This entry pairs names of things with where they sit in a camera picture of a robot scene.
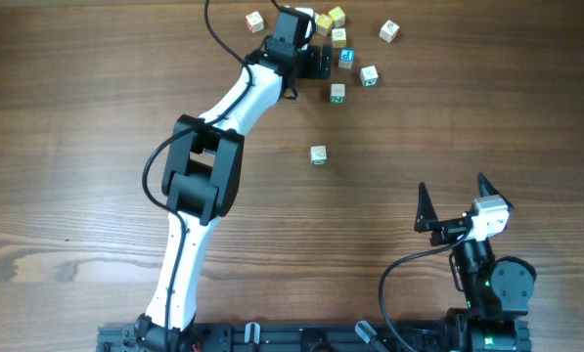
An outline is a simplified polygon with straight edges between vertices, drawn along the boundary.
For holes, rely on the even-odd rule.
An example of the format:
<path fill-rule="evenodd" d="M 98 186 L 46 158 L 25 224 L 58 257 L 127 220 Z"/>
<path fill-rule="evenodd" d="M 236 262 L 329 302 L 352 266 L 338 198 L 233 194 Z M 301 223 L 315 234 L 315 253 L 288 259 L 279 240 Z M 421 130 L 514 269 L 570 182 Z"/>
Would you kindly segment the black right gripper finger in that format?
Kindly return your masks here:
<path fill-rule="evenodd" d="M 427 186 L 421 182 L 418 187 L 418 209 L 414 230 L 418 233 L 434 231 L 438 225 L 438 217 L 432 205 Z"/>
<path fill-rule="evenodd" d="M 505 202 L 509 210 L 514 209 L 513 204 L 491 184 L 483 173 L 477 175 L 477 185 L 482 197 L 499 196 Z"/>

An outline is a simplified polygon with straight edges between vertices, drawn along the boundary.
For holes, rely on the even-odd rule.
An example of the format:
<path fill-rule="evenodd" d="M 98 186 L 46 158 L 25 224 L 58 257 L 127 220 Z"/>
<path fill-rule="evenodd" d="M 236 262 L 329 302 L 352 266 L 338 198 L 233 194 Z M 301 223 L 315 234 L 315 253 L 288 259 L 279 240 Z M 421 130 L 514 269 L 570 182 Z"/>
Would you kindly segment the green V letter block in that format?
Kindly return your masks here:
<path fill-rule="evenodd" d="M 375 66 L 363 67 L 360 70 L 360 78 L 364 87 L 375 86 L 379 82 L 379 75 Z"/>

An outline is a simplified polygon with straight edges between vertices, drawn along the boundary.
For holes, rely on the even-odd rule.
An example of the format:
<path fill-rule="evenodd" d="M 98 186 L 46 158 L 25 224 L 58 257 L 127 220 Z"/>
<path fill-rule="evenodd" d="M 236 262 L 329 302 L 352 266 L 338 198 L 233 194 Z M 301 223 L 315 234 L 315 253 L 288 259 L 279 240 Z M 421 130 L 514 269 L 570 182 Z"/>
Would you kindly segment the green base tower block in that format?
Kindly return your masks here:
<path fill-rule="evenodd" d="M 323 165 L 327 163 L 327 149 L 325 146 L 312 146 L 310 148 L 311 163 L 313 165 Z"/>

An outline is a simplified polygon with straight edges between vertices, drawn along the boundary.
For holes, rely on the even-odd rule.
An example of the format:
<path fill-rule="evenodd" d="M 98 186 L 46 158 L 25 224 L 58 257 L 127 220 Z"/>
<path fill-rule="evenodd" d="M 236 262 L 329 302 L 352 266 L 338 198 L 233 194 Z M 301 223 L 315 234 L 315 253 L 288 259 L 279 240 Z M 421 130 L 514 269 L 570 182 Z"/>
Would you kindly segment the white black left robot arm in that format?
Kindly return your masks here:
<path fill-rule="evenodd" d="M 154 204 L 167 212 L 169 233 L 154 298 L 134 325 L 136 350 L 201 350 L 193 328 L 198 283 L 211 235 L 237 196 L 246 135 L 277 102 L 296 98 L 297 79 L 329 78 L 332 49 L 311 45 L 316 31 L 314 11 L 279 8 L 274 33 L 239 60 L 241 75 L 229 92 L 198 117 L 181 115 L 149 156 L 144 189 L 154 160 L 168 152 L 165 200 Z"/>

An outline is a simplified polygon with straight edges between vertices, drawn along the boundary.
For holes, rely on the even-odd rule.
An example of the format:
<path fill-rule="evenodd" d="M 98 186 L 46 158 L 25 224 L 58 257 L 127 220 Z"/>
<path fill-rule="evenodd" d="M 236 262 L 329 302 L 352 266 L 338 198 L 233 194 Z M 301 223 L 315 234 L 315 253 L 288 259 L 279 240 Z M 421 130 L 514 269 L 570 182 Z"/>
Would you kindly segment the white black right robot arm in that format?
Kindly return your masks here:
<path fill-rule="evenodd" d="M 414 230 L 429 232 L 433 246 L 449 245 L 455 287 L 467 301 L 451 308 L 438 329 L 444 351 L 530 351 L 529 300 L 537 273 L 528 262 L 495 256 L 490 239 L 507 230 L 514 206 L 483 174 L 477 175 L 479 197 L 461 217 L 439 220 L 427 186 L 419 185 Z"/>

